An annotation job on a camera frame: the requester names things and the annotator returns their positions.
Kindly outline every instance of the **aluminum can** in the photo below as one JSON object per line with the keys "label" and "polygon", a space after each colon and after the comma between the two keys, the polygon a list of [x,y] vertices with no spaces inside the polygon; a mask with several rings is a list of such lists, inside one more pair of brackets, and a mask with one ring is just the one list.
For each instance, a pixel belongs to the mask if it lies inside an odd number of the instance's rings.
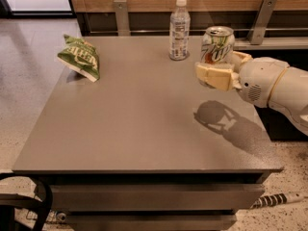
{"label": "aluminum can", "polygon": [[203,36],[201,62],[206,64],[230,63],[235,38],[229,27],[209,27]]}

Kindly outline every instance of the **speckled floor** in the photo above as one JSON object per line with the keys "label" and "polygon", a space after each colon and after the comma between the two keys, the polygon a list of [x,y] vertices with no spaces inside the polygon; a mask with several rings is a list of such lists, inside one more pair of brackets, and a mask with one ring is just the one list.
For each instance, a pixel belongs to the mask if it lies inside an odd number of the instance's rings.
{"label": "speckled floor", "polygon": [[[56,59],[63,34],[79,37],[74,19],[0,19],[0,172],[11,170],[23,144],[55,86],[63,65]],[[265,183],[266,194],[301,192],[308,195],[308,142],[273,142],[285,169]],[[0,193],[31,195],[35,183],[24,178],[0,182]],[[31,217],[20,212],[17,218]],[[240,210],[230,231],[307,231],[308,199],[299,203]],[[46,225],[46,230],[71,230]]]}

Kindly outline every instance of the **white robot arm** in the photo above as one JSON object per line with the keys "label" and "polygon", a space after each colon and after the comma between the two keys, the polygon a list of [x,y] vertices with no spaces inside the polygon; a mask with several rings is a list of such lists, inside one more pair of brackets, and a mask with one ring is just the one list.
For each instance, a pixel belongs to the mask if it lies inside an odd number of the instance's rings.
{"label": "white robot arm", "polygon": [[235,52],[232,64],[196,64],[199,81],[219,90],[236,89],[246,102],[283,114],[308,136],[308,72],[273,58]]}

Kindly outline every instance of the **plastic bottle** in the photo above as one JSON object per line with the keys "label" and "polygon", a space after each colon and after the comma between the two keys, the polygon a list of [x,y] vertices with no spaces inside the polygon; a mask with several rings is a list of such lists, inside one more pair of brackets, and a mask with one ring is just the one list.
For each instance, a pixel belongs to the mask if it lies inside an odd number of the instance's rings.
{"label": "plastic bottle", "polygon": [[191,17],[186,5],[187,0],[176,0],[176,9],[170,17],[169,56],[173,60],[188,57]]}

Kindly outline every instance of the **table top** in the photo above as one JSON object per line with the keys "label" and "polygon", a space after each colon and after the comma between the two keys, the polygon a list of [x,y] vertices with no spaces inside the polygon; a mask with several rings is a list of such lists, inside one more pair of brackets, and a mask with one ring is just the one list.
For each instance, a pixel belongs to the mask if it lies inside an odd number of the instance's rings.
{"label": "table top", "polygon": [[208,173],[282,166],[254,107],[235,90],[199,84],[168,37],[88,37],[100,56],[92,83],[66,68],[17,158],[17,173]]}

